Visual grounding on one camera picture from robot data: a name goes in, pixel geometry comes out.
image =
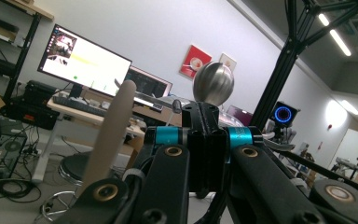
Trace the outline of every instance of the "monitor screen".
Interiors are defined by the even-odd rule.
[[[154,98],[168,96],[172,87],[171,82],[155,77],[134,66],[130,67],[125,77],[125,80],[127,79],[136,84],[136,91]]]
[[[231,105],[228,108],[227,113],[229,115],[231,115],[232,117],[238,119],[244,126],[249,126],[249,124],[251,123],[251,119],[253,114],[242,110],[234,105]]]
[[[55,24],[37,71],[115,96],[131,61]]]

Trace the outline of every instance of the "black pole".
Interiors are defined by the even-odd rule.
[[[283,86],[289,77],[289,74],[298,58],[298,55],[309,45],[316,42],[323,36],[329,33],[329,31],[349,18],[354,16],[358,12],[358,1],[342,2],[326,7],[321,7],[313,3],[313,1],[303,1],[305,4],[306,15],[301,21],[296,18],[296,1],[288,1],[287,7],[287,20],[289,25],[289,36],[283,46],[281,54],[275,65],[274,71],[268,81],[260,101],[255,109],[254,115],[250,122],[250,126],[257,127],[260,131],[263,130],[264,125],[269,119],[270,113],[278,101],[279,95],[283,89]],[[307,34],[312,26],[315,17],[322,11],[331,11],[334,9],[348,8],[346,13],[336,18],[317,33],[307,38]]]
[[[21,53],[19,55],[19,59],[17,60],[16,66],[15,66],[15,74],[13,77],[10,78],[10,81],[7,85],[7,89],[5,91],[4,95],[4,101],[5,103],[9,103],[11,98],[11,93],[16,88],[17,79],[19,78],[22,66],[24,65],[25,58],[27,56],[28,50],[31,47],[31,43],[34,39],[34,34],[36,33],[37,26],[39,25],[41,15],[39,13],[36,13],[33,15],[33,21],[30,26],[30,29],[28,31],[28,35],[25,37],[24,46],[22,47]]]

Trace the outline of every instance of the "silver sphere knob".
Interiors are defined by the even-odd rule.
[[[198,102],[220,106],[234,90],[234,76],[222,63],[203,65],[193,79],[193,95]]]

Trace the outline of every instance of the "fluorescent light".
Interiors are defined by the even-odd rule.
[[[330,23],[328,21],[328,19],[325,17],[325,15],[323,13],[319,14],[319,20],[324,24],[324,26],[328,26],[328,24]]]
[[[324,26],[328,26],[329,21],[325,17],[323,13],[319,14],[318,16],[319,20],[322,22]],[[345,55],[351,56],[351,51],[348,49],[348,47],[345,45],[344,41],[341,39],[341,37],[338,35],[337,31],[331,30],[330,35],[334,38],[334,40],[337,42],[339,47],[342,49]]]
[[[339,37],[337,31],[331,30],[330,35],[334,38],[334,40],[336,40],[339,47],[342,49],[342,51],[344,51],[344,54],[347,56],[351,56],[351,51],[347,48],[341,37]]]
[[[346,101],[346,100],[341,101],[341,105],[342,105],[346,110],[348,110],[349,112],[351,112],[352,114],[358,115],[357,109],[356,109],[353,105],[351,105],[348,101]]]

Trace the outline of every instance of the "picture frame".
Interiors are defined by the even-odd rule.
[[[222,53],[222,56],[220,56],[219,62],[224,64],[225,66],[227,66],[231,70],[231,73],[234,72],[234,68],[237,65],[237,62],[235,62],[235,60],[233,60],[232,58],[227,56],[225,53]]]
[[[210,62],[211,59],[212,57],[210,55],[195,47],[194,45],[190,45],[187,55],[185,56],[185,59],[183,60],[182,66],[180,68],[180,73],[194,78],[197,71],[199,71],[203,65]]]

